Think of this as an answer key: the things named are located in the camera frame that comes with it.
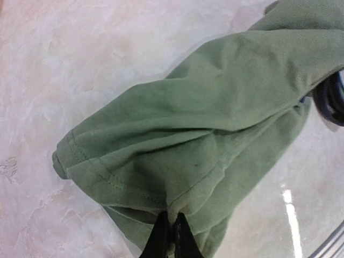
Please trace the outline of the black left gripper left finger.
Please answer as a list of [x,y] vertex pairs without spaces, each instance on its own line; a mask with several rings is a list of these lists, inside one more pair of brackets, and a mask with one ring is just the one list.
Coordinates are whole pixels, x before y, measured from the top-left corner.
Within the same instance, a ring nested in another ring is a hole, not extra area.
[[156,219],[141,258],[166,258],[170,245],[169,238],[170,223],[167,212],[163,211]]

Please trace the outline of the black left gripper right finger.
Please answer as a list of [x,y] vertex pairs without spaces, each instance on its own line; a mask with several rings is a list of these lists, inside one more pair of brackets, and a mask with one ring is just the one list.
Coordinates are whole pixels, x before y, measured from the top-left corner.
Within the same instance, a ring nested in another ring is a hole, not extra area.
[[204,258],[183,213],[177,215],[173,228],[175,258]]

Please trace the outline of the green sleeveless shirt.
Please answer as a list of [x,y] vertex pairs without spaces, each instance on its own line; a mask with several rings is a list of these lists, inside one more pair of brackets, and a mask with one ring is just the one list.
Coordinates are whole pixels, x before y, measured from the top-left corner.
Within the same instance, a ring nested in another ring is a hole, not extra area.
[[158,215],[186,216],[212,257],[235,207],[300,133],[311,104],[343,125],[343,1],[277,1],[166,78],[131,87],[73,128],[53,168],[142,251]]

